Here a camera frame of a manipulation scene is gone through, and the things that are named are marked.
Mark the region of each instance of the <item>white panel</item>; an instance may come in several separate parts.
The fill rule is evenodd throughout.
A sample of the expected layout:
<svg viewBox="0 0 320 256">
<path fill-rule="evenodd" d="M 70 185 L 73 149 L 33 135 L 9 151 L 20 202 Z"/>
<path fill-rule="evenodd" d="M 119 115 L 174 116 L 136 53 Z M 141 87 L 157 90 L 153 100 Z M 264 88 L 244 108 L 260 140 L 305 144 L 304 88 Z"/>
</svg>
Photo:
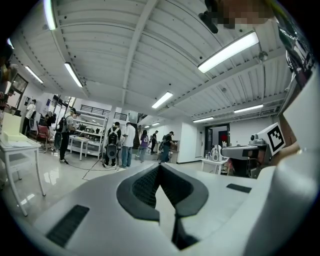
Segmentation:
<svg viewBox="0 0 320 256">
<path fill-rule="evenodd" d="M 248 145 L 252 134 L 272 125 L 271 118 L 257 118 L 230 123 L 230 143 L 232 146 Z"/>
</svg>

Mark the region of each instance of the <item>glossy floor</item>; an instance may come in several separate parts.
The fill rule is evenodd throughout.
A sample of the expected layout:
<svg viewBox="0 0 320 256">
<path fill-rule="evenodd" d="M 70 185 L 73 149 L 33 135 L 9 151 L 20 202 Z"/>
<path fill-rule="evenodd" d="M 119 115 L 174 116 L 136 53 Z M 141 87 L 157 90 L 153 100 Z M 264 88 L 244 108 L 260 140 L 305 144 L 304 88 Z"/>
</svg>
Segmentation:
<svg viewBox="0 0 320 256">
<path fill-rule="evenodd" d="M 21 203 L 28 213 L 27 217 L 23 216 L 17 205 L 10 185 L 8 184 L 8 181 L 6 181 L 6 172 L 4 170 L 4 164 L 2 163 L 0 179 L 6 182 L 2 187 L 3 190 L 1 195 L 13 215 L 24 218 L 32 225 L 45 210 L 81 184 L 103 175 L 110 175 L 116 172 L 125 171 L 125 169 L 114 168 L 111 166 L 104 168 L 101 161 L 95 156 L 83 156 L 82 161 L 79 161 L 79 154 L 76 152 L 67 153 L 65 159 L 68 161 L 69 165 L 59 162 L 59 154 L 57 152 L 40 154 L 40 177 L 46 196 L 42 196 L 41 194 L 35 169 L 20 173 L 22 178 L 21 180 L 18 180 L 17 175 L 14 173 L 13 177 L 15 178 L 15 186 L 20 196 Z M 148 160 L 145 161 L 145 164 L 156 162 L 157 161 Z M 137 165 L 142 165 L 142 163 L 138 160 L 134 160 L 132 157 L 131 167 L 135 167 Z M 172 165 L 192 170 L 201 169 L 201 162 Z M 175 210 L 161 188 L 158 189 L 156 198 L 156 209 L 160 212 L 160 219 L 163 218 L 168 220 L 169 217 L 171 217 L 170 219 L 174 220 L 172 217 L 175 214 Z M 171 237 L 173 223 L 160 221 L 160 226 L 166 235 Z"/>
</svg>

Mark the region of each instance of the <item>woman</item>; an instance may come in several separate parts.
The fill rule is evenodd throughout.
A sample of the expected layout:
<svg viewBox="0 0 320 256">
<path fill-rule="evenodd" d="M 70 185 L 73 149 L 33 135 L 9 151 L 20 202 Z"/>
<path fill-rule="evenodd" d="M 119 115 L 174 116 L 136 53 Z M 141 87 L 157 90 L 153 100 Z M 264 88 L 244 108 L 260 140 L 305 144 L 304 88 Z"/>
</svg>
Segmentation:
<svg viewBox="0 0 320 256">
<path fill-rule="evenodd" d="M 142 135 L 141 135 L 141 144 L 140 144 L 140 162 L 143 164 L 145 162 L 145 154 L 148 148 L 148 135 L 147 135 L 147 130 L 143 130 Z"/>
</svg>

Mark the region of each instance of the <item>doorway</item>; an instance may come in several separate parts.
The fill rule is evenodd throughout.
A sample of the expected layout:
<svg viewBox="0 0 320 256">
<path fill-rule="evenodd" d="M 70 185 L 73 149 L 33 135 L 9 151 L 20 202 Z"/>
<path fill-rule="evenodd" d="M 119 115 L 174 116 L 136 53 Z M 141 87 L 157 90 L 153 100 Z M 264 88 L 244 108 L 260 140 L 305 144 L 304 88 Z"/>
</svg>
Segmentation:
<svg viewBox="0 0 320 256">
<path fill-rule="evenodd" d="M 220 145 L 226 142 L 226 146 L 230 146 L 230 125 L 218 124 L 205 128 L 204 156 L 211 151 L 214 145 Z"/>
</svg>

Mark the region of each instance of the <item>white ceiling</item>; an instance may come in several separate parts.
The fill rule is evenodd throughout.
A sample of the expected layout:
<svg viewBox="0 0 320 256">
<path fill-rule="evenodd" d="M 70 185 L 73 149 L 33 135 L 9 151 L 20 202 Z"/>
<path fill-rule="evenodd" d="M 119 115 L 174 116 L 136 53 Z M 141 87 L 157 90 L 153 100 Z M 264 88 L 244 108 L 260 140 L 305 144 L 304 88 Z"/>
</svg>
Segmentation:
<svg viewBox="0 0 320 256">
<path fill-rule="evenodd" d="M 39 2 L 11 37 L 15 57 L 39 75 L 44 84 L 34 83 L 47 92 L 169 119 L 233 118 L 233 110 L 260 103 L 274 106 L 268 112 L 274 115 L 286 96 L 291 74 L 274 22 L 255 28 L 259 44 L 203 74 L 201 62 L 253 28 L 212 34 L 198 18 L 206 10 L 201 0 L 60 0 L 54 10 L 56 30 L 48 29 Z M 268 53 L 264 64 L 260 51 Z M 173 97 L 154 111 L 166 91 Z"/>
</svg>

